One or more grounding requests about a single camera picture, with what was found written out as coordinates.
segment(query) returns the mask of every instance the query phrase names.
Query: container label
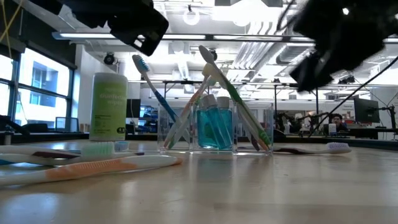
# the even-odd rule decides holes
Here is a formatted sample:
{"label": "container label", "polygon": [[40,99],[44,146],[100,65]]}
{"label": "container label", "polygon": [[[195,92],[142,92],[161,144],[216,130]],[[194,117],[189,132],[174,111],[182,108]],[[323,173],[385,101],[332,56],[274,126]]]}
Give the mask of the container label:
{"label": "container label", "polygon": [[126,132],[127,86],[123,83],[95,83],[91,107],[91,138],[124,139]]}

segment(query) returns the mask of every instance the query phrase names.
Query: blue mouthwash bottle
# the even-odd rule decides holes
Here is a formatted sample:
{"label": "blue mouthwash bottle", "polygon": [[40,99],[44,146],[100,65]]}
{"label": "blue mouthwash bottle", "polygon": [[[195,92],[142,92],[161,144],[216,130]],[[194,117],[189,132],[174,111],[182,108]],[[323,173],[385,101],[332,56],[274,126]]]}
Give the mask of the blue mouthwash bottle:
{"label": "blue mouthwash bottle", "polygon": [[207,117],[206,109],[200,103],[197,110],[197,126],[198,126],[198,145],[202,148],[218,148],[213,130],[210,126],[210,120]]}
{"label": "blue mouthwash bottle", "polygon": [[206,115],[210,121],[210,126],[219,150],[231,150],[233,144],[231,135],[223,121],[221,113],[217,107],[217,101],[214,95],[210,94],[201,100],[206,109]]}
{"label": "blue mouthwash bottle", "polygon": [[221,117],[225,123],[226,129],[231,136],[233,142],[233,127],[232,127],[232,110],[229,108],[229,97],[219,96],[217,97],[217,106],[220,110]]}

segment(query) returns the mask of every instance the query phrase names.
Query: person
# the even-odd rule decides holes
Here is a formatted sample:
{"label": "person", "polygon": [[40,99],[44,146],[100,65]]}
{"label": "person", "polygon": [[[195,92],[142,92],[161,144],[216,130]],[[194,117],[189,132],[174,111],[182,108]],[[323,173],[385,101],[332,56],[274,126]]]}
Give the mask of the person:
{"label": "person", "polygon": [[343,125],[343,117],[340,114],[333,114],[331,117],[331,122],[336,124],[336,131],[348,131],[346,126]]}

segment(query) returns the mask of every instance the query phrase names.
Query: mouthwash bottle cap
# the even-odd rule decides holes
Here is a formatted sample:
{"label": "mouthwash bottle cap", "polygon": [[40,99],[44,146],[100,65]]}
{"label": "mouthwash bottle cap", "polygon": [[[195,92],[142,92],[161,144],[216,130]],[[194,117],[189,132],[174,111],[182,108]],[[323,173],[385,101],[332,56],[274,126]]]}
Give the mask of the mouthwash bottle cap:
{"label": "mouthwash bottle cap", "polygon": [[213,94],[207,95],[201,99],[204,108],[209,108],[211,106],[217,106],[216,98]]}
{"label": "mouthwash bottle cap", "polygon": [[219,96],[217,97],[217,105],[219,108],[229,108],[229,97]]}

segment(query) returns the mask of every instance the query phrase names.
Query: wooden table surface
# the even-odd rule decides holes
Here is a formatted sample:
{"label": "wooden table surface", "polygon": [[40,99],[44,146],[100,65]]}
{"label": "wooden table surface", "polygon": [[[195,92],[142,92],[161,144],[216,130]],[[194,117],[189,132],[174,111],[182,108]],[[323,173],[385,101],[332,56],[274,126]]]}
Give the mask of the wooden table surface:
{"label": "wooden table surface", "polygon": [[[85,141],[36,144],[76,149]],[[322,145],[297,145],[321,149]],[[155,152],[156,142],[131,149]],[[398,223],[398,154],[178,154],[183,165],[0,187],[0,223]],[[0,167],[0,175],[46,169]]]}

